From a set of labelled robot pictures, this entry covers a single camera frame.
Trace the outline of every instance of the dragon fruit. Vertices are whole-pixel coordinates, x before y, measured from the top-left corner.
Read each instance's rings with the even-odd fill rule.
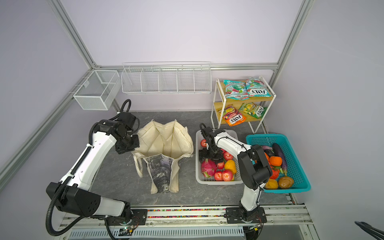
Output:
[[[204,177],[213,177],[216,172],[216,164],[211,159],[205,159],[201,164],[201,172]]]

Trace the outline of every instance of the wooden shelf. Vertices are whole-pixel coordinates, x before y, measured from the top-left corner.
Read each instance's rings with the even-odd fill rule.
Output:
[[[224,96],[222,95],[221,91],[219,90],[219,94],[222,100],[225,98],[225,84],[223,81],[220,82],[220,85],[218,86],[219,88],[223,89]],[[241,106],[243,103],[257,103],[257,102],[264,102],[264,101],[272,101],[273,99],[273,94],[268,91],[269,94],[271,95],[270,97],[249,97],[247,100],[234,100],[227,98],[227,102],[225,103],[225,106],[233,104],[233,106],[237,109]]]
[[[223,103],[222,102],[218,102],[218,103],[214,103],[214,105],[215,105],[215,113],[216,113],[216,117],[217,117],[217,119],[219,119],[220,118],[220,113],[219,112],[217,112],[217,110],[219,110],[219,109],[221,109],[222,107],[223,107]],[[241,111],[241,110],[239,110],[239,112],[241,113],[241,114],[243,114],[243,116],[245,116],[246,117],[246,120],[245,120],[245,122],[256,122],[256,121],[260,121],[261,120],[261,118],[254,118],[254,117],[252,117],[251,115],[248,115],[246,112],[244,112],[244,111]],[[227,122],[224,120],[224,119],[221,119],[221,124],[227,124]]]

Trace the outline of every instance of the white plastic basket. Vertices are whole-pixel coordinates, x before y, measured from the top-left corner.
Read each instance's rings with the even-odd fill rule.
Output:
[[[233,130],[225,130],[231,137],[237,139],[237,134]],[[214,177],[204,177],[203,173],[201,172],[201,163],[199,162],[199,150],[203,149],[203,147],[200,145],[201,140],[203,140],[204,137],[201,135],[201,130],[196,132],[196,181],[201,184],[208,184],[208,185],[234,185],[234,184],[240,184],[243,183],[243,180],[240,177],[240,171],[239,171],[239,163],[237,161],[236,156],[233,156],[233,161],[235,162],[237,172],[235,174],[235,179],[233,181],[215,181]]]
[[[108,110],[120,87],[116,70],[93,70],[73,97],[84,110]]]
[[[137,65],[123,63],[122,91],[127,94],[211,93],[210,63]]]

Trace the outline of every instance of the eggplant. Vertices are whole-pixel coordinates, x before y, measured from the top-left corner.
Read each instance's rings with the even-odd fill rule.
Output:
[[[272,157],[272,156],[275,155],[275,154],[272,152],[272,150],[269,150],[269,149],[264,150],[264,152],[268,155],[268,157]]]
[[[267,149],[268,149],[268,150],[273,150],[271,147],[268,147],[268,146],[262,146],[262,149],[263,149],[263,150],[267,150]]]
[[[283,150],[281,149],[281,147],[277,143],[272,144],[272,148],[273,148],[273,151],[275,152],[275,156],[281,157],[281,159],[283,161],[281,164],[281,169],[283,170],[284,175],[287,176],[288,164],[287,164],[287,161],[285,160]]]

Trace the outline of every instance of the red fruit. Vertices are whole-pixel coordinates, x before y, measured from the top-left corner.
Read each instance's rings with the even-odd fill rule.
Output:
[[[233,178],[233,173],[231,172],[231,170],[224,170],[222,173],[222,177],[224,181],[229,182]]]
[[[276,171],[272,169],[272,176],[270,176],[270,178],[276,179],[279,177],[279,174],[280,174],[280,171]]]
[[[211,159],[205,159],[201,164],[201,172],[204,177],[213,177],[216,172],[216,164]]]
[[[216,181],[222,181],[223,180],[223,176],[222,176],[221,172],[215,173],[215,180]]]
[[[218,169],[223,169],[223,168],[224,168],[224,165],[225,165],[224,162],[219,162],[219,163],[217,164],[217,168],[218,168]]]
[[[228,160],[232,160],[232,159],[233,159],[233,156],[232,156],[229,152],[225,152],[225,153],[224,153],[224,159],[225,159],[226,161],[228,161]]]
[[[200,145],[202,147],[207,147],[207,141],[205,139],[201,140]]]

